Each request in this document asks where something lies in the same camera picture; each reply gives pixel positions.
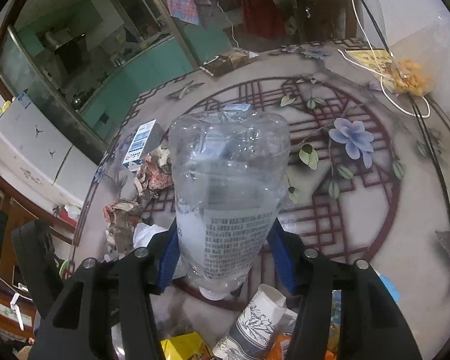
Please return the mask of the paper wad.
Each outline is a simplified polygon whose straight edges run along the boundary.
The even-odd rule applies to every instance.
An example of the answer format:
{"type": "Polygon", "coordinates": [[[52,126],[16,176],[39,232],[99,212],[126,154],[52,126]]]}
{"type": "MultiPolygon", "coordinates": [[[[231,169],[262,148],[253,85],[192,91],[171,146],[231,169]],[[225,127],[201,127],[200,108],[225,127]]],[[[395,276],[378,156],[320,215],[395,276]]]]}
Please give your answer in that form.
{"type": "Polygon", "coordinates": [[[133,235],[145,208],[137,202],[118,199],[103,209],[107,250],[111,254],[127,254],[133,248],[133,235]]]}

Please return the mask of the clear plastic water bottle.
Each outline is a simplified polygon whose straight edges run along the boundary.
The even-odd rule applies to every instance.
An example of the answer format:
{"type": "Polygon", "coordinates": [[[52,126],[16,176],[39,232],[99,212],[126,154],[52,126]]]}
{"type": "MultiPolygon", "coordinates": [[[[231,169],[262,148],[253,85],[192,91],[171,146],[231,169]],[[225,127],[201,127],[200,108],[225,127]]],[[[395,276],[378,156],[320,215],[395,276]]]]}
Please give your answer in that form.
{"type": "Polygon", "coordinates": [[[287,193],[289,124],[236,104],[180,116],[169,143],[187,277],[222,300],[245,281],[287,193]]]}

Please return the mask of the small white blue milk carton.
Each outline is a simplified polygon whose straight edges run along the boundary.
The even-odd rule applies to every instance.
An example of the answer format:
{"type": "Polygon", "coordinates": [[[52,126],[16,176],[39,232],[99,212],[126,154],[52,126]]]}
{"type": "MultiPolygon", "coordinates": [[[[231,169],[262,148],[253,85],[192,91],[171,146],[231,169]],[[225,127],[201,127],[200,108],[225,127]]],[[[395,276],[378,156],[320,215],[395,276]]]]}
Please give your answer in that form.
{"type": "Polygon", "coordinates": [[[145,156],[160,145],[163,135],[164,130],[156,119],[140,125],[133,136],[122,165],[132,173],[138,172],[145,156]]]}

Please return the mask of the red white paper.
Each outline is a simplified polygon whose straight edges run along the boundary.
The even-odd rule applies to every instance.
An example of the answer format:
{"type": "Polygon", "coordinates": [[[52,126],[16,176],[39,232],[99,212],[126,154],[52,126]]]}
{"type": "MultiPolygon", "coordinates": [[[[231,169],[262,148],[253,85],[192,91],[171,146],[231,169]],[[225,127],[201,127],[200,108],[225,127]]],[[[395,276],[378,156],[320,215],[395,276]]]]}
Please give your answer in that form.
{"type": "Polygon", "coordinates": [[[163,189],[173,185],[171,175],[170,150],[159,145],[142,159],[134,179],[139,200],[149,201],[158,198],[163,189]]]}

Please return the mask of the teal kitchen cabinets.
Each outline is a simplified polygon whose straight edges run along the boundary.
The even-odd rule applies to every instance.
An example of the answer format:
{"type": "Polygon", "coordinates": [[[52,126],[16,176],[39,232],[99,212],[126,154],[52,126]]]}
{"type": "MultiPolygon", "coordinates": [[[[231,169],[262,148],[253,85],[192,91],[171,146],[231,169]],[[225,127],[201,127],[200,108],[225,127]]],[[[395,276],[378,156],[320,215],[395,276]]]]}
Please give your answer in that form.
{"type": "Polygon", "coordinates": [[[139,94],[193,70],[168,30],[136,36],[110,0],[22,12],[14,29],[52,91],[102,140],[139,94]]]}

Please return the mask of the white tissue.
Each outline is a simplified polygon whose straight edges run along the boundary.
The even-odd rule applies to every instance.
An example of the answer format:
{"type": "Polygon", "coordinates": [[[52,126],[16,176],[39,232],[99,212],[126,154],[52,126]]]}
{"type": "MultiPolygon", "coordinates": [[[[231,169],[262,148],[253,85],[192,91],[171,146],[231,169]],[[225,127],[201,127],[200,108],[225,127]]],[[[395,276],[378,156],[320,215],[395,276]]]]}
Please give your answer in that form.
{"type": "Polygon", "coordinates": [[[146,223],[138,223],[133,233],[133,248],[147,247],[156,234],[164,232],[167,232],[167,229],[156,224],[147,225],[146,223]]]}

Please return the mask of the paper cup with ink print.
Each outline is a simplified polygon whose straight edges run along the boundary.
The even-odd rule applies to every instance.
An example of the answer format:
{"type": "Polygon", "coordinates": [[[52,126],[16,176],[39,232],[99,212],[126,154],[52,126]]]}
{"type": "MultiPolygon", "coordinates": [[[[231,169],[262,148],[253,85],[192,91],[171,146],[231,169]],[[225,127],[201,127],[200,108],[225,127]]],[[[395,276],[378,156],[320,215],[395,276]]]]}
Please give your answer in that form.
{"type": "Polygon", "coordinates": [[[296,320],[285,295],[262,283],[213,354],[219,359],[265,359],[277,336],[293,330],[296,320]]]}

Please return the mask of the orange snack wrapper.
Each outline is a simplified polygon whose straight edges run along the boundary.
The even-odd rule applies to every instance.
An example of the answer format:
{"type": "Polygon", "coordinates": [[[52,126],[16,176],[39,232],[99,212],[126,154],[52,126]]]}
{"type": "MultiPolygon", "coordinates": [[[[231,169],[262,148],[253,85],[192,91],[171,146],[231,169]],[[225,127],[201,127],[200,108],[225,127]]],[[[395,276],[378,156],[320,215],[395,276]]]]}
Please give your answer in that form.
{"type": "Polygon", "coordinates": [[[275,339],[266,356],[266,360],[284,360],[293,335],[290,332],[282,332],[275,339]]]}

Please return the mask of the yellow snack packet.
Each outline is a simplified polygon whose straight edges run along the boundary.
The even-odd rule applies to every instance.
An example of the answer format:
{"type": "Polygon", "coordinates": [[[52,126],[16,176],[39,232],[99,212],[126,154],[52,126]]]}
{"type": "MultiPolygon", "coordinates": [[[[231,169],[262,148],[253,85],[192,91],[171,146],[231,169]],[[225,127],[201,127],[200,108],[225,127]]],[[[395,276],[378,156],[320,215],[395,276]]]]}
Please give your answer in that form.
{"type": "Polygon", "coordinates": [[[196,331],[164,339],[161,341],[161,348],[166,360],[209,360],[213,357],[209,345],[196,331]]]}

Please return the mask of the white refrigerator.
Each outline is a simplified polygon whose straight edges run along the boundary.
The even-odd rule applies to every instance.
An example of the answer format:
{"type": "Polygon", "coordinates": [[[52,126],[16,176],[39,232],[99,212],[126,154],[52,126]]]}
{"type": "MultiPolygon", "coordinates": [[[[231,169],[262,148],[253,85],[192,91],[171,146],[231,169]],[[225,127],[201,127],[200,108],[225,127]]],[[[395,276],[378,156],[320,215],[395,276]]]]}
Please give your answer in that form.
{"type": "Polygon", "coordinates": [[[0,160],[56,205],[81,207],[97,170],[24,93],[0,118],[0,160]]]}

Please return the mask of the clear bag of yellow snacks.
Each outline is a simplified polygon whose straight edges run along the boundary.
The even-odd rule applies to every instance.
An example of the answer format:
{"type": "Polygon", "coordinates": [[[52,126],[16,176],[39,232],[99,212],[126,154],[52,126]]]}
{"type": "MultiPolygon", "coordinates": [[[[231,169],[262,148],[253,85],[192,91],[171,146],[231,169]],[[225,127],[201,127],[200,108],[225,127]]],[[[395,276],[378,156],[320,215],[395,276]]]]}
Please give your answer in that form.
{"type": "Polygon", "coordinates": [[[437,17],[391,47],[393,76],[407,92],[450,105],[450,19],[437,17]]]}

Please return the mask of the red hanging garment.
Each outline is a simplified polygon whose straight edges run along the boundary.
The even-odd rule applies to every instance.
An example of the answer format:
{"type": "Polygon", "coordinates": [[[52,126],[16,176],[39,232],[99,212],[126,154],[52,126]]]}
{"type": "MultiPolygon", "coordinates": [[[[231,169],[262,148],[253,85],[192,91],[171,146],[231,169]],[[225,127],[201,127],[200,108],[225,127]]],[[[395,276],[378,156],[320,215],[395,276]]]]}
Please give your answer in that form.
{"type": "Polygon", "coordinates": [[[284,20],[273,0],[241,0],[247,33],[272,40],[286,35],[284,20]]]}

